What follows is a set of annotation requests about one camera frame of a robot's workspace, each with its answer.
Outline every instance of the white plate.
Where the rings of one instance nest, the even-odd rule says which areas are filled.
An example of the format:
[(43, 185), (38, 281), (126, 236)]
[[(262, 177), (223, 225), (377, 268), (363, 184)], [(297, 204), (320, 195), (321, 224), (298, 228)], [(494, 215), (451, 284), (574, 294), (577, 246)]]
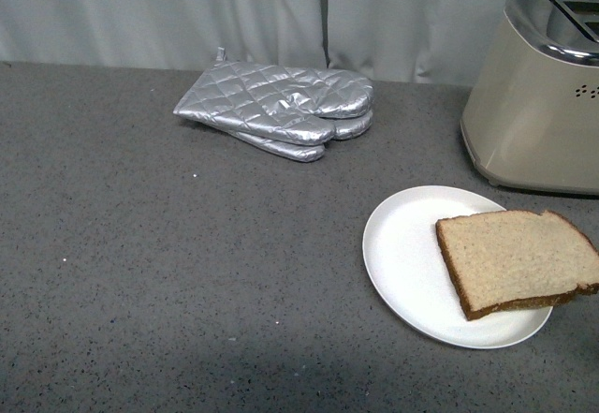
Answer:
[(366, 269), (391, 309), (417, 330), (460, 347), (492, 349), (538, 332), (551, 307), (466, 320), (437, 244), (438, 219), (505, 210), (475, 193), (420, 186), (396, 193), (373, 212), (362, 248)]

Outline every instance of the cream toaster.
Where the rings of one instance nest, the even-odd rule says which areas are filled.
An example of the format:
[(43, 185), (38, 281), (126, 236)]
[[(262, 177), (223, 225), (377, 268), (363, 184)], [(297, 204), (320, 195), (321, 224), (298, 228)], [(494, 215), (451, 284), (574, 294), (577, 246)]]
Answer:
[(510, 0), (460, 127), (494, 185), (599, 195), (599, 0)]

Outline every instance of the white curtain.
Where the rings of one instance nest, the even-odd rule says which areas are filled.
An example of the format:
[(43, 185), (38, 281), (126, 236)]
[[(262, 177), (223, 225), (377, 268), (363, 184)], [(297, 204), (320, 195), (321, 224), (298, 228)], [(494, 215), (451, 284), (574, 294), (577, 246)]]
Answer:
[(329, 58), (383, 81), (474, 85), (506, 0), (329, 0)]
[(235, 59), (472, 85), (506, 0), (0, 0), (0, 60), (201, 70)]

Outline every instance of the slice of bread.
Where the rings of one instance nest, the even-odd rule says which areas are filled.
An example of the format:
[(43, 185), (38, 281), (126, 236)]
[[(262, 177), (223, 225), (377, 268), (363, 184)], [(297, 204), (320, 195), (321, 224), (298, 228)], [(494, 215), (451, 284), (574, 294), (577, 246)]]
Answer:
[(512, 210), (440, 219), (437, 241), (468, 320), (540, 308), (599, 290), (599, 253), (555, 212)]

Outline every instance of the oven mitt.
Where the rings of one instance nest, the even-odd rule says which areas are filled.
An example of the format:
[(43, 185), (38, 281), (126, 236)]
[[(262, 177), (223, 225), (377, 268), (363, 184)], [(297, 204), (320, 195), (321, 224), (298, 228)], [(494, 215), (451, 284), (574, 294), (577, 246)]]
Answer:
[(217, 62), (174, 113), (275, 154), (311, 161), (305, 146), (312, 158), (324, 153), (315, 146), (367, 130), (372, 103), (372, 84), (358, 73), (228, 62), (219, 49)]
[[(373, 111), (368, 111), (364, 115), (351, 120), (331, 120), (336, 123), (334, 140), (349, 140), (361, 135), (368, 129), (368, 127), (370, 127), (372, 120)], [(324, 144), (303, 146), (285, 143), (284, 141), (264, 139), (242, 132), (228, 131), (227, 133), (232, 137), (254, 145), (256, 148), (262, 149), (263, 151), (299, 162), (314, 162), (325, 154)]]

